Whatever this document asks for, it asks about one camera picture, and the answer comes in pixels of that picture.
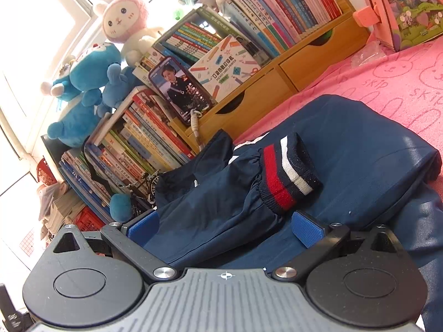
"drawer cutout handle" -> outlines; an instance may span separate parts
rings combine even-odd
[[[229,101],[226,106],[223,106],[220,111],[216,112],[217,115],[226,115],[230,112],[234,111],[237,107],[240,106],[241,102],[244,98],[244,91],[238,96],[234,97],[232,101]]]
[[[329,41],[329,39],[332,37],[333,30],[329,30],[325,32],[322,36],[317,37],[313,42],[311,42],[309,45],[311,46],[323,46],[325,43]]]

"striped cuff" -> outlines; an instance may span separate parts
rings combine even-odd
[[[283,215],[307,194],[322,186],[298,134],[283,137],[261,151],[260,196],[271,211]]]

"pink and white plush toy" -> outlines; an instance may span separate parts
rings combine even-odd
[[[102,16],[102,28],[106,37],[123,44],[121,56],[134,67],[149,47],[160,37],[158,27],[147,27],[149,12],[143,0],[99,1],[94,12]]]

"wooden drawer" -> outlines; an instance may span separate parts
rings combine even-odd
[[[280,67],[301,91],[329,66],[362,48],[368,37],[368,30],[358,26],[350,17],[332,29],[332,36],[324,45],[305,46],[282,62]]]
[[[199,125],[202,141],[207,143],[219,129],[224,129],[232,139],[236,139],[293,94],[294,89],[285,83],[276,70],[271,70],[246,88],[244,98],[235,110],[222,115],[214,113]],[[195,143],[193,133],[188,136]]]

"smartphone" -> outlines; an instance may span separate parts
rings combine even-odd
[[[187,126],[192,109],[204,114],[213,106],[209,93],[174,57],[166,57],[152,69],[149,80]]]

